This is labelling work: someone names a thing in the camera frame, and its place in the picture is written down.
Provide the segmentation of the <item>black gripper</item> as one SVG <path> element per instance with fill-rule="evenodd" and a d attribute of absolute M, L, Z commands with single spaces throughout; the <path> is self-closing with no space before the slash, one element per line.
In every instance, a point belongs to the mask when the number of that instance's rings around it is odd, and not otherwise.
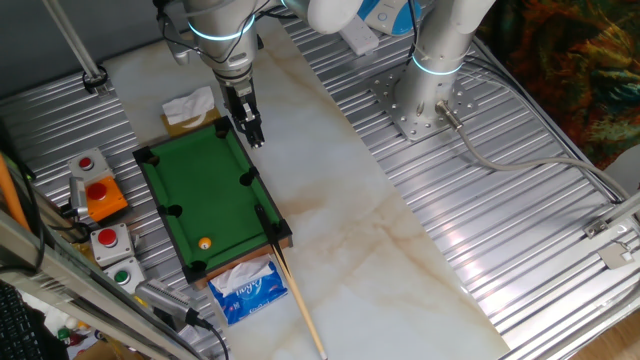
<path fill-rule="evenodd" d="M 235 83 L 223 81 L 220 87 L 225 106 L 236 122 L 237 130 L 253 148 L 262 147 L 265 139 L 253 79 L 248 78 Z"/>

